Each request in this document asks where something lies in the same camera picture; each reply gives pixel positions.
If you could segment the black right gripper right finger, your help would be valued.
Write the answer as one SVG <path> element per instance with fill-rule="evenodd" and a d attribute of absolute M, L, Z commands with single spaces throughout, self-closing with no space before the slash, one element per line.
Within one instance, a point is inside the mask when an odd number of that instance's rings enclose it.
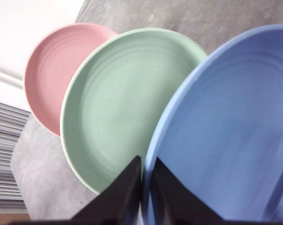
<path fill-rule="evenodd" d="M 192 194 L 158 158 L 153 170 L 157 225 L 215 225 L 217 214 Z"/>

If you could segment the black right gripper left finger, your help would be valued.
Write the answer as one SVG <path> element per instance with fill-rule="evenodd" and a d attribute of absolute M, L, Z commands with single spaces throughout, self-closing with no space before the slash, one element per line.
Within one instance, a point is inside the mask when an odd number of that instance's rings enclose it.
<path fill-rule="evenodd" d="M 136 156 L 107 189 L 72 218 L 72 222 L 75 225 L 135 225 L 141 192 L 141 157 Z"/>

